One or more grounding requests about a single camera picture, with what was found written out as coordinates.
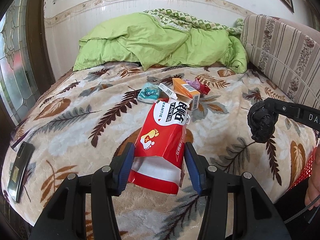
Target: blue gripper pad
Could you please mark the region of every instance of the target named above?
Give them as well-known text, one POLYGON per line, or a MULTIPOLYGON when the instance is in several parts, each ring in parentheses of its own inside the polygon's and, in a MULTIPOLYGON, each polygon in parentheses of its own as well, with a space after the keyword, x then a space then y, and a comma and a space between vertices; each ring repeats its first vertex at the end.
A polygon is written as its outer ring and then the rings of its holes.
POLYGON ((206 188, 206 174, 201 161, 190 142, 185 144, 184 160, 187 165, 189 176, 193 189, 202 195, 203 190, 206 188))
POLYGON ((134 144, 127 143, 122 154, 115 157, 118 158, 118 160, 116 162, 116 166, 113 167, 112 180, 113 185, 115 186, 114 190, 118 195, 120 195, 122 191, 125 190, 125 187, 127 185, 129 174, 133 164, 134 150, 134 144))

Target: silver bolt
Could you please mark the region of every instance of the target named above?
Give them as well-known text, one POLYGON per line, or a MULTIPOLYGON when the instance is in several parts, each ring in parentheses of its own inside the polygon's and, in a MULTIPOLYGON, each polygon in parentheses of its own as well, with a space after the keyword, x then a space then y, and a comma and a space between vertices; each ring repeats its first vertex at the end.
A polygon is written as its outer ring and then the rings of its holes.
POLYGON ((103 172, 108 172, 108 171, 111 171, 111 168, 110 168, 110 166, 103 166, 103 167, 101 168, 101 170, 102 170, 103 172))
POLYGON ((246 179, 251 179, 252 178, 252 174, 250 172, 245 172, 243 174, 243 176, 246 178, 246 179))
POLYGON ((68 179, 74 179, 76 177, 76 175, 74 173, 70 173, 67 178, 68 179))
POLYGON ((210 165, 210 166, 208 167, 208 171, 216 172, 216 171, 217 171, 217 167, 214 166, 214 165, 210 165))

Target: smartphone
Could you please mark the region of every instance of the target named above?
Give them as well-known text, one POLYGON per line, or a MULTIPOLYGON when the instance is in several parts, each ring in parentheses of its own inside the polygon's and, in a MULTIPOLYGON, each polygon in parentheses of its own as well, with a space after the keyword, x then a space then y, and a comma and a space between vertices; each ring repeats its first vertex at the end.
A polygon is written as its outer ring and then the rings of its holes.
POLYGON ((23 176, 34 150, 35 147, 31 143, 22 142, 14 161, 8 184, 8 193, 16 203, 20 201, 23 176))

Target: decorative wall border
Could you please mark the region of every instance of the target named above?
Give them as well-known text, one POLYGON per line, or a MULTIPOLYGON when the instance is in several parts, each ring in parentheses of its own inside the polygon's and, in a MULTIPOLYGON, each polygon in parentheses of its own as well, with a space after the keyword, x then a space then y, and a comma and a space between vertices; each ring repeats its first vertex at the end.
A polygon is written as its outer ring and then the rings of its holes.
MULTIPOLYGON (((123 1, 129 1, 129 0, 88 0, 61 12, 52 18, 45 18, 44 19, 45 27, 46 28, 52 27, 60 22, 63 22, 64 20, 70 19, 85 11, 88 11, 94 8, 100 8, 106 5, 111 5, 114 3, 123 2, 123 1)), ((235 12, 243 17, 247 17, 250 14, 254 14, 253 12, 247 9, 244 9, 234 3, 231 3, 225 0, 187 0, 187 1, 193 1, 193 2, 212 5, 225 10, 229 10, 231 12, 235 12)))

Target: green duvet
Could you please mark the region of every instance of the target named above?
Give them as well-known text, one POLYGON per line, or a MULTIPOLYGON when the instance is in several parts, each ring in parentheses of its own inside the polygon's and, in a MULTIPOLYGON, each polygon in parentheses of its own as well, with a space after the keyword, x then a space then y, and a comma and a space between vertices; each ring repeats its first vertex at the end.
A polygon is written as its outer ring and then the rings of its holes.
POLYGON ((243 21, 227 27, 188 14, 157 9, 105 21, 80 39, 74 71, 109 61, 152 65, 209 66, 220 62, 237 73, 246 71, 247 54, 240 34, 243 21))

